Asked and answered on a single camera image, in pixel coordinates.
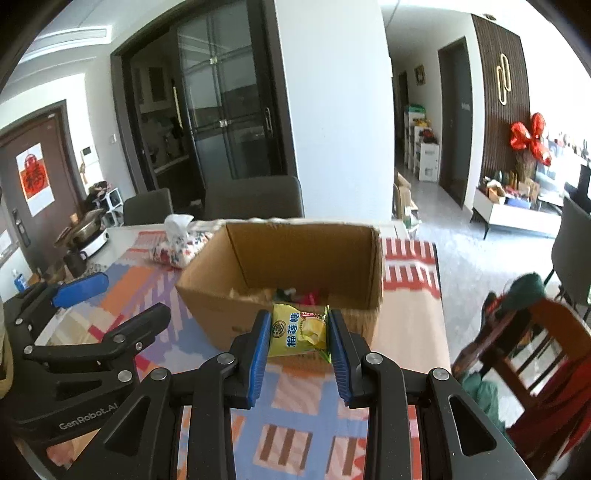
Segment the tv stand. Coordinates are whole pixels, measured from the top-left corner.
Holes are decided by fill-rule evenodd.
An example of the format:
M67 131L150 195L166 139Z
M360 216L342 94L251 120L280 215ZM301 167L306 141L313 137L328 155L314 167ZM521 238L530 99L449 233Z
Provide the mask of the tv stand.
M540 212L493 203L478 189L476 189L474 195L470 222L475 219L484 221L485 233L483 240L486 239L490 228L493 226L518 228L556 237L562 221L562 217L558 213Z

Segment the candy bag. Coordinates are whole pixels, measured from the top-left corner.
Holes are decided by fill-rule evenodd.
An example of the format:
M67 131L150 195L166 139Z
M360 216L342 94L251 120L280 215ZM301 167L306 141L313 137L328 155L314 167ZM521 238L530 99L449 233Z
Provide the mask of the candy bag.
M299 355L318 350L330 362L326 346L326 315L300 312L290 305L275 303L271 323L269 356Z

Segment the red ribbon bow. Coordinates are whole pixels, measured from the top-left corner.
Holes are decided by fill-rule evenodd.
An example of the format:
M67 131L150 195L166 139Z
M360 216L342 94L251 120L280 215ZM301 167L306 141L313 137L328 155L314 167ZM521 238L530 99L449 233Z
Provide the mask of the red ribbon bow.
M513 150L529 148L537 161L549 167L552 155L541 142L544 128L546 128L546 122L541 113L534 113L531 117L531 134L523 123L515 122L511 125L511 147Z

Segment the red fu character poster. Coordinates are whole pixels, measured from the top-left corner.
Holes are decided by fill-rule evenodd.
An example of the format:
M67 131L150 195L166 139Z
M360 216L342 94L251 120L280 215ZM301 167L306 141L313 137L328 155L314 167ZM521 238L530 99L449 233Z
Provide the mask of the red fu character poster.
M55 201L43 159L41 144L38 143L17 155L18 174L31 216L35 216Z

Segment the wood panel wall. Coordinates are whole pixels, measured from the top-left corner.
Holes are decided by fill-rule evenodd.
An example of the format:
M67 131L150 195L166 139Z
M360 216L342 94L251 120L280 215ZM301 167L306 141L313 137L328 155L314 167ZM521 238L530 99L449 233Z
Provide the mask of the wood panel wall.
M485 94L485 137L481 176L492 177L497 170L515 170L515 151L509 145L511 124L530 127L530 86L523 46L518 35L494 22L472 15L482 59ZM501 53L509 60L511 91L502 105L497 90L496 67Z

